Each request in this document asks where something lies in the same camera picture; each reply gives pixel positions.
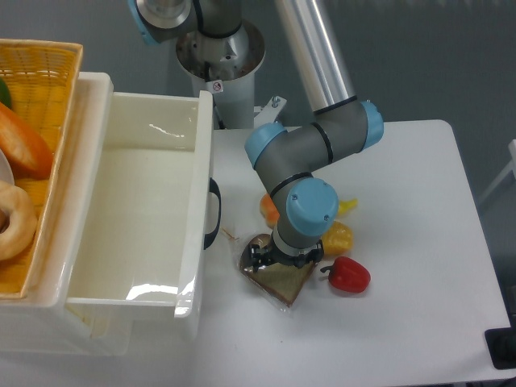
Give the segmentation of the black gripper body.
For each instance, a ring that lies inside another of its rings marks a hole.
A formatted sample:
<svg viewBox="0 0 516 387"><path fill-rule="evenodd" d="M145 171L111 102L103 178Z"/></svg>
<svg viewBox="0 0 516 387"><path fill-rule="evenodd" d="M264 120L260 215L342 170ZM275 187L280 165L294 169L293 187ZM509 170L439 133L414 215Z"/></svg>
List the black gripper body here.
<svg viewBox="0 0 516 387"><path fill-rule="evenodd" d="M295 256L290 256L290 255L284 253L278 247L272 247L270 249L271 249L271 255L274 260L274 263L279 263L284 266L294 266Z"/></svg>

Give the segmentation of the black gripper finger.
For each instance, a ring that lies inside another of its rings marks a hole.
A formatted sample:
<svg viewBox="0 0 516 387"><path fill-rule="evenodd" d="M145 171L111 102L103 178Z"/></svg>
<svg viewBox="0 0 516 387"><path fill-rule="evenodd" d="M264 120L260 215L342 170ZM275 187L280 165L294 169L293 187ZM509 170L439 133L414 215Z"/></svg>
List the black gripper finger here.
<svg viewBox="0 0 516 387"><path fill-rule="evenodd" d="M259 269L268 267L274 264L274 260L271 255L271 249L268 245L261 247L258 244L250 243L248 245L249 254L249 267L256 273Z"/></svg>
<svg viewBox="0 0 516 387"><path fill-rule="evenodd" d="M315 245L298 251L298 254L294 258L294 266L302 268L308 264L317 264L323 257L323 242L319 240Z"/></svg>

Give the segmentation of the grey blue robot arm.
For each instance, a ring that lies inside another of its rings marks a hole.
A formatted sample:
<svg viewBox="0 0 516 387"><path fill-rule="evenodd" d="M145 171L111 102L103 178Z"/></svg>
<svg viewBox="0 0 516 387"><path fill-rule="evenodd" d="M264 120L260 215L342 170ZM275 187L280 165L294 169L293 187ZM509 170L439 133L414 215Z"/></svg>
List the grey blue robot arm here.
<svg viewBox="0 0 516 387"><path fill-rule="evenodd" d="M241 265L303 267L323 257L322 235L338 209L333 188L314 172L378 143L381 114L357 99L320 1L278 1L314 121L289 131L254 115L253 75L264 59L261 34L242 16L239 1L131 1L143 40L176 40L181 67L214 98L222 128L253 126L248 159L279 213L269 242L250 243Z"/></svg>

